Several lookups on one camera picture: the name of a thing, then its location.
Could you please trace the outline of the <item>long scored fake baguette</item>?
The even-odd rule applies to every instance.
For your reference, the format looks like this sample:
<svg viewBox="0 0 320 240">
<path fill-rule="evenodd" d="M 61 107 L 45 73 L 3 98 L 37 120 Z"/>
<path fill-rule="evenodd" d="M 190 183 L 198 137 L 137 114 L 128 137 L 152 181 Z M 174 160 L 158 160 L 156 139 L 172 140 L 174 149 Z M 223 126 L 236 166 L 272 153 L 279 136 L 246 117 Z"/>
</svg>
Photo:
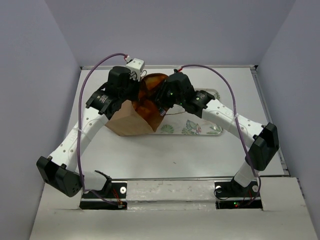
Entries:
<svg viewBox="0 0 320 240">
<path fill-rule="evenodd" d="M 139 84 L 138 103 L 142 106 L 147 101 L 153 102 L 167 77 L 168 75 L 164 73 L 145 75 Z"/>
</svg>

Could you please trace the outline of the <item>metal tongs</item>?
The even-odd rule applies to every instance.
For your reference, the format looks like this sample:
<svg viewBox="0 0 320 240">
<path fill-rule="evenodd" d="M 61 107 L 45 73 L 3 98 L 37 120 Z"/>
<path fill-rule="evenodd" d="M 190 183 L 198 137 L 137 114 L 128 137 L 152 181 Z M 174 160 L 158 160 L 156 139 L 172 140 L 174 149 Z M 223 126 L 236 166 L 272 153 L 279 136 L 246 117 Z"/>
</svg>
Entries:
<svg viewBox="0 0 320 240">
<path fill-rule="evenodd" d="M 160 116 L 162 116 L 162 117 L 164 117 L 167 113 L 167 111 L 162 107 L 159 107 L 158 111 L 159 111 Z"/>
</svg>

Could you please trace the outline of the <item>brown paper bag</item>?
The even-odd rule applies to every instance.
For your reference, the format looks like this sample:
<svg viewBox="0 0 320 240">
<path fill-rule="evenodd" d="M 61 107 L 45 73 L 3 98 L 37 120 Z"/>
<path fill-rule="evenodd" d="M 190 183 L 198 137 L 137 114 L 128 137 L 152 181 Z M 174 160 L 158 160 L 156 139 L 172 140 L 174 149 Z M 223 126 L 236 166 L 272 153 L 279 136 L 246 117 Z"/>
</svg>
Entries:
<svg viewBox="0 0 320 240">
<path fill-rule="evenodd" d="M 139 98 L 136 101 L 125 101 L 121 105 L 120 110 L 112 116 L 105 126 L 121 137 L 155 133 L 165 116 L 160 116 L 156 104 L 153 101 L 147 100 L 144 105 L 153 104 L 154 114 L 146 121 L 136 113 L 133 103 L 139 104 Z"/>
</svg>

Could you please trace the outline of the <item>short fake bread loaf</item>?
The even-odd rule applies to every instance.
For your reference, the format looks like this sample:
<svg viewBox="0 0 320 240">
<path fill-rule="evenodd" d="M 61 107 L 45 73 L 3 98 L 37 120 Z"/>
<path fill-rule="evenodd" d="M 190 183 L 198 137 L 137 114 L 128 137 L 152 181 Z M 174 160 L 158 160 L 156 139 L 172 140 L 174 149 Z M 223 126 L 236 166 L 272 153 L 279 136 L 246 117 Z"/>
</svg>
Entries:
<svg viewBox="0 0 320 240">
<path fill-rule="evenodd" d="M 152 103 L 147 105 L 139 105 L 137 103 L 133 103 L 132 106 L 136 113 L 146 121 L 148 121 L 155 112 L 155 106 Z"/>
</svg>

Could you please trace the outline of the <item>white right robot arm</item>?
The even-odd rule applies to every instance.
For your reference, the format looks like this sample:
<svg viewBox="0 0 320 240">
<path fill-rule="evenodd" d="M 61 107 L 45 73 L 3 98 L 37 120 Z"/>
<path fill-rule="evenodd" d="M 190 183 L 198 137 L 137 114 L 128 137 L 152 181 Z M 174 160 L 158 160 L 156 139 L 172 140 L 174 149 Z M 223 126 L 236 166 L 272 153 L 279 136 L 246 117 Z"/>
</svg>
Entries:
<svg viewBox="0 0 320 240">
<path fill-rule="evenodd" d="M 216 124 L 240 139 L 245 162 L 225 187 L 235 196 L 248 191 L 249 185 L 279 150 L 278 129 L 273 123 L 263 125 L 237 114 L 209 92 L 195 90 L 189 77 L 182 72 L 175 72 L 164 80 L 154 102 L 161 110 L 179 105 L 187 113 Z"/>
</svg>

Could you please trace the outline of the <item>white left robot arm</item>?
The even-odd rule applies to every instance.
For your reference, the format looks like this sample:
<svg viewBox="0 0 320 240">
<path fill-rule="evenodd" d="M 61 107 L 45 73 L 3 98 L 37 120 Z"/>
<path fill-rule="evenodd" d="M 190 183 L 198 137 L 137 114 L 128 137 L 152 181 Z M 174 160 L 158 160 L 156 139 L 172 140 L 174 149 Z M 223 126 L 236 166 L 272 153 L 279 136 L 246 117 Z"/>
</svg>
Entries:
<svg viewBox="0 0 320 240">
<path fill-rule="evenodd" d="M 129 64 L 114 66 L 107 81 L 90 96 L 85 107 L 78 107 L 78 121 L 69 134 L 49 156 L 41 156 L 36 162 L 46 184 L 68 197 L 80 190 L 93 190 L 101 198 L 110 194 L 111 178 L 98 170 L 84 174 L 81 155 L 122 103 L 138 99 L 143 70 L 142 66 Z"/>
</svg>

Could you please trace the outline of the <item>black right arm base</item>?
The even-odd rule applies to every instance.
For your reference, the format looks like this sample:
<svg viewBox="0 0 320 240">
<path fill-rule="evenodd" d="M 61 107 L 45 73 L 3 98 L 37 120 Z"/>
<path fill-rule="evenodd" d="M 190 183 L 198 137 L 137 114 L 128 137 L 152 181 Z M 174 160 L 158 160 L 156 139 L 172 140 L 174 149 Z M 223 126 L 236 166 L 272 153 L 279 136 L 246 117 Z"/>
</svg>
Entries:
<svg viewBox="0 0 320 240">
<path fill-rule="evenodd" d="M 213 194 L 216 198 L 217 210 L 262 209 L 261 195 L 258 192 L 259 183 L 254 180 L 247 187 L 237 182 L 218 181 L 214 183 Z"/>
</svg>

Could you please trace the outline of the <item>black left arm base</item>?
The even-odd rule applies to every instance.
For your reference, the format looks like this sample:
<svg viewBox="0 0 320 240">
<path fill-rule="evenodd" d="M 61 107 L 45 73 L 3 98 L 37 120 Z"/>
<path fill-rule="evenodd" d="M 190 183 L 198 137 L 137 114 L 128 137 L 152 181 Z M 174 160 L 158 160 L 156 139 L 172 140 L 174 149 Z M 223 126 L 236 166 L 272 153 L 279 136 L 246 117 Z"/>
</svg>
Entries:
<svg viewBox="0 0 320 240">
<path fill-rule="evenodd" d="M 98 193 L 99 198 L 92 191 L 83 193 L 79 208 L 82 210 L 126 210 L 127 203 L 127 181 L 113 181 L 108 193 Z"/>
</svg>

